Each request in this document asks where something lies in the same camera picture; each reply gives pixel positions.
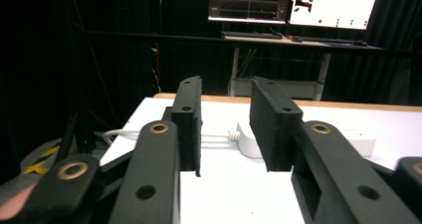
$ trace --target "yellow and black tape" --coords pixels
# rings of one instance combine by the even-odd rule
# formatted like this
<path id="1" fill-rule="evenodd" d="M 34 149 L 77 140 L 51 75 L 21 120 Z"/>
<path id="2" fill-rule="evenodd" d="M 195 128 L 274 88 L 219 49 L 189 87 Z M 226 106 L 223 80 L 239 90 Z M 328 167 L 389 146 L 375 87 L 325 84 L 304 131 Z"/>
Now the yellow and black tape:
<path id="1" fill-rule="evenodd" d="M 59 151 L 60 148 L 60 142 L 56 145 L 52 146 L 49 150 L 43 153 L 43 155 L 38 158 L 37 161 L 34 162 L 31 166 L 29 166 L 24 173 L 30 174 L 30 173 L 39 173 L 39 174 L 46 174 L 50 168 L 43 167 L 44 162 L 53 154 Z"/>

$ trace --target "white power strip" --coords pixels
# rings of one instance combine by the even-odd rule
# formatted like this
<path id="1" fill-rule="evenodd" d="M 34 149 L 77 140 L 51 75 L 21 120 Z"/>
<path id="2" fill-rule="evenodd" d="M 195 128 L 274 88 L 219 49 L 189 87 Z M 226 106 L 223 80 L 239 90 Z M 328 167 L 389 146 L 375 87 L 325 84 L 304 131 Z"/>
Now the white power strip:
<path id="1" fill-rule="evenodd" d="M 245 121 L 238 122 L 237 130 L 240 133 L 237 140 L 240 152 L 251 158 L 262 157 L 261 150 L 255 140 L 251 127 Z M 368 134 L 365 134 L 356 127 L 338 128 L 350 144 L 357 150 L 363 157 L 372 155 L 373 147 L 375 146 L 376 139 Z"/>

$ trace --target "bright screen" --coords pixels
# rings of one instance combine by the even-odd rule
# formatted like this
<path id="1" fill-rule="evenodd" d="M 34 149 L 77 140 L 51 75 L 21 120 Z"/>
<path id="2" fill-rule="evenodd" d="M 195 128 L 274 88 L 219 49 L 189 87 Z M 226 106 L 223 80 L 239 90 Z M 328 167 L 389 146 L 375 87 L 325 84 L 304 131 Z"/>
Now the bright screen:
<path id="1" fill-rule="evenodd" d="M 290 23 L 365 30 L 375 0 L 292 0 Z"/>
<path id="2" fill-rule="evenodd" d="M 285 24 L 290 0 L 209 0 L 208 20 Z"/>

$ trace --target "monitor screen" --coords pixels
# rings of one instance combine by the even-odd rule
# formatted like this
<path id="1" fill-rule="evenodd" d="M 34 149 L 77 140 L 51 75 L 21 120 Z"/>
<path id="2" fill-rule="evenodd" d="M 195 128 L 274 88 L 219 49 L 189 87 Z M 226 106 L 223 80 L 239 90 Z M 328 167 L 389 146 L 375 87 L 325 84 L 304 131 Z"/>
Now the monitor screen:
<path id="1" fill-rule="evenodd" d="M 290 0 L 209 0 L 209 21 L 285 24 Z"/>
<path id="2" fill-rule="evenodd" d="M 290 24 L 365 30 L 375 0 L 292 0 Z"/>

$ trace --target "desk leg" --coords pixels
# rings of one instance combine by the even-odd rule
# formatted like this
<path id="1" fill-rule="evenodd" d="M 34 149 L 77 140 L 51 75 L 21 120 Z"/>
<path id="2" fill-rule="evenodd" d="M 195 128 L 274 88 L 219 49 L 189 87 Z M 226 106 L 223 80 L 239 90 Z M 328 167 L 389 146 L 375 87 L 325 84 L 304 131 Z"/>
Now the desk leg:
<path id="1" fill-rule="evenodd" d="M 320 63 L 319 75 L 316 81 L 316 88 L 314 89 L 314 101 L 320 101 L 322 97 L 323 86 L 325 85 L 325 77 L 328 72 L 329 60 L 331 59 L 331 54 L 323 54 L 322 62 Z"/>
<path id="2" fill-rule="evenodd" d="M 232 77 L 230 78 L 230 90 L 229 96 L 234 97 L 236 94 L 236 77 L 237 77 L 237 67 L 239 62 L 239 48 L 235 48 L 235 53 L 233 55 L 233 68 L 232 68 Z"/>

